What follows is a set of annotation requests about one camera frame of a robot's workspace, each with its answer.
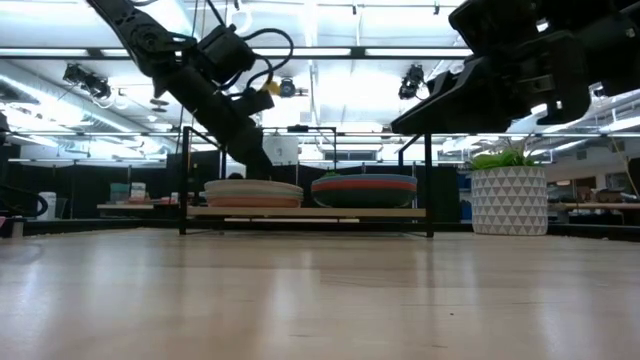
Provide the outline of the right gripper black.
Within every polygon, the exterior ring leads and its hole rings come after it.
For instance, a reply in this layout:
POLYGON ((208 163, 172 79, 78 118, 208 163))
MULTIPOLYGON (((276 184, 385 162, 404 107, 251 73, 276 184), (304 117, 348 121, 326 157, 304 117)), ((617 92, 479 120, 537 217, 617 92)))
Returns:
POLYGON ((396 134, 498 133, 530 113, 547 106, 545 125, 582 117, 591 104, 586 50, 567 30, 502 29, 499 54, 504 57, 503 86, 489 58, 467 63, 458 74, 439 74, 430 95, 391 123, 396 134))

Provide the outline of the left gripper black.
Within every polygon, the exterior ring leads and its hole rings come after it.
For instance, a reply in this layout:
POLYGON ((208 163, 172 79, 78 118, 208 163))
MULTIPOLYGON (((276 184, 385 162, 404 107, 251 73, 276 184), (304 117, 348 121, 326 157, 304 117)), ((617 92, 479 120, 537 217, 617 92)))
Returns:
POLYGON ((272 162, 263 149, 263 133, 232 101, 195 68, 186 66, 154 77, 154 89, 169 92, 247 170, 248 178, 269 178, 272 162))

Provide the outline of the grey plate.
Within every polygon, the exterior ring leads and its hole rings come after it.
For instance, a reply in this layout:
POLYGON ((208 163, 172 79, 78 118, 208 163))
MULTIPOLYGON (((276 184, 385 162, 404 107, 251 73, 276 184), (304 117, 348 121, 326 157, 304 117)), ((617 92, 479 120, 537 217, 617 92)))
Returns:
POLYGON ((209 181, 204 184, 205 188, 213 188, 215 186, 231 186, 231 185, 247 185, 247 186, 273 186, 282 188, 299 188, 297 185, 284 182, 276 182, 269 180, 251 180, 251 179, 224 179, 209 181))

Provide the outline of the cream plate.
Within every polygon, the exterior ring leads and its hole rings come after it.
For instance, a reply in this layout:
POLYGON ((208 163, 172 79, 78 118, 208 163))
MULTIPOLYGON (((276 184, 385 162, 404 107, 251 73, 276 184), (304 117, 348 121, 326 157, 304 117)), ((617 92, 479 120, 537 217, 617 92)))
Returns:
POLYGON ((222 194, 270 194, 270 195, 301 195, 302 191, 299 189, 287 189, 287 188, 277 188, 277 187, 223 187, 223 188, 208 188, 206 189, 208 194, 212 196, 222 195, 222 194))

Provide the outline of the pale blue-grey plate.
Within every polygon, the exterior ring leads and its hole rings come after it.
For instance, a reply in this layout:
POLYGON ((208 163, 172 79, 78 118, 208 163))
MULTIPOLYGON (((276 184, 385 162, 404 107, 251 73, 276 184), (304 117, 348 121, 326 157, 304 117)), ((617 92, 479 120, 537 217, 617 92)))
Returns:
POLYGON ((283 198, 301 201, 302 194, 284 194, 284 193, 206 193, 206 198, 283 198))

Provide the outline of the terracotta plate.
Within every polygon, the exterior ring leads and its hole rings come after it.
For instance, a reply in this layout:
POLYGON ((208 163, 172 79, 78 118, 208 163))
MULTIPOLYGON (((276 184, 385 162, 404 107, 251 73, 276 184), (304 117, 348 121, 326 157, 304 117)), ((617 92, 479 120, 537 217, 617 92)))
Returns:
POLYGON ((301 201, 294 198, 230 197, 208 198, 207 204, 209 207, 299 208, 301 201))

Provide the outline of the orange-red plate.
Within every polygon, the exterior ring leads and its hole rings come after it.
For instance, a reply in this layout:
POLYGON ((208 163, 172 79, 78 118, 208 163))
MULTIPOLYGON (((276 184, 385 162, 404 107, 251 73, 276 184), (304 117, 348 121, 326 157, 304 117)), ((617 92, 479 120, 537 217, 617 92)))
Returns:
POLYGON ((353 190, 353 189, 376 189, 376 190, 407 190, 415 192, 417 185, 405 181, 391 180, 345 180, 337 179, 334 181, 314 183, 311 186, 313 191, 326 190, 353 190))

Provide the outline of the dark teal plate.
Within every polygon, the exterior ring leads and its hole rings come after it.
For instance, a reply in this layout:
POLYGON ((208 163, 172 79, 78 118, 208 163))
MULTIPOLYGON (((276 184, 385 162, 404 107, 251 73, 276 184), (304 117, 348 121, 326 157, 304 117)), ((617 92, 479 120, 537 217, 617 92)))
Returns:
POLYGON ((314 200, 330 208, 404 208, 416 196, 412 190, 351 189, 323 190, 313 193, 314 200))

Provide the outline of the white square panel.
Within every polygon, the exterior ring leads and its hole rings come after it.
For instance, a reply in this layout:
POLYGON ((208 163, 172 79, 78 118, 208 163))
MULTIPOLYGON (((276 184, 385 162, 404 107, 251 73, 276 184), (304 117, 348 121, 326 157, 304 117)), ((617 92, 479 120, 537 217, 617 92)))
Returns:
POLYGON ((299 161, 299 141, 293 136, 265 136, 263 149, 273 165, 296 165, 299 161))

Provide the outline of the succulent in white patterned pot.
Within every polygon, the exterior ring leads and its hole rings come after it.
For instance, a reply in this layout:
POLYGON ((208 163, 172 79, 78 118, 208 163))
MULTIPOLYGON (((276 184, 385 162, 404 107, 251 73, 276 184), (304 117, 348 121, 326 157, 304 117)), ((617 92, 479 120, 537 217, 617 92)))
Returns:
POLYGON ((471 221, 482 235, 544 236, 548 231, 545 168, 526 152, 527 138, 471 160, 471 221))

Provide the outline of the background wooden table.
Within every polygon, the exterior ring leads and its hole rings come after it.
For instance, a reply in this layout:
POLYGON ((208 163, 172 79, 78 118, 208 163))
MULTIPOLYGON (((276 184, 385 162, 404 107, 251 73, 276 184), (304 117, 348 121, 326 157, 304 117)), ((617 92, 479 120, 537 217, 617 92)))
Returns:
POLYGON ((152 211, 179 208, 178 204, 98 204, 98 210, 152 211))

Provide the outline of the background wooden desk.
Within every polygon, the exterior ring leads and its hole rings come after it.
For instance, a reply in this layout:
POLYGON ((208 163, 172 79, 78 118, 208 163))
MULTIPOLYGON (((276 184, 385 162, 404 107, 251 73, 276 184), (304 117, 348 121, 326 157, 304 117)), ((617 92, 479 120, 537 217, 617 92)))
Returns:
POLYGON ((550 203, 548 207, 552 211, 583 210, 618 210, 640 211, 640 203, 550 203))

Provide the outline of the white cylindrical bin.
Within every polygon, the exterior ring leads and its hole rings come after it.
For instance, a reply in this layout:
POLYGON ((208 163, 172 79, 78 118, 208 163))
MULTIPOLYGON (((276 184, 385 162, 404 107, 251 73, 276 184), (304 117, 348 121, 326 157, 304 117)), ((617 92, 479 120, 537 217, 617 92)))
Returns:
POLYGON ((55 192, 40 192, 39 196, 47 205, 46 210, 42 209, 42 202, 37 202, 37 219, 43 221, 54 220, 56 217, 57 194, 55 192))

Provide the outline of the black aluminium rig frame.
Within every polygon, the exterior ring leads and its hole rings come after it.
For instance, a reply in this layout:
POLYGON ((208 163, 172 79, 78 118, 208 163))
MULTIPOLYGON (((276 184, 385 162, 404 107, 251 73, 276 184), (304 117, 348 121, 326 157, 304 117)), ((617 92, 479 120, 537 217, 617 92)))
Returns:
MULTIPOLYGON (((169 219, 73 219, 36 221, 26 219, 8 219, 0 225, 0 238, 10 238, 13 234, 35 236, 44 234, 76 233, 86 231, 120 230, 134 228, 179 228, 176 220, 169 219)), ((423 223, 400 222, 287 222, 244 221, 232 219, 221 221, 213 219, 192 219, 187 222, 188 230, 217 230, 217 231, 295 231, 295 232, 394 232, 394 233, 425 233, 423 223)), ((605 226, 584 224, 553 223, 547 233, 552 236, 579 237, 591 239, 608 239, 611 241, 626 241, 640 243, 639 226, 605 226)))

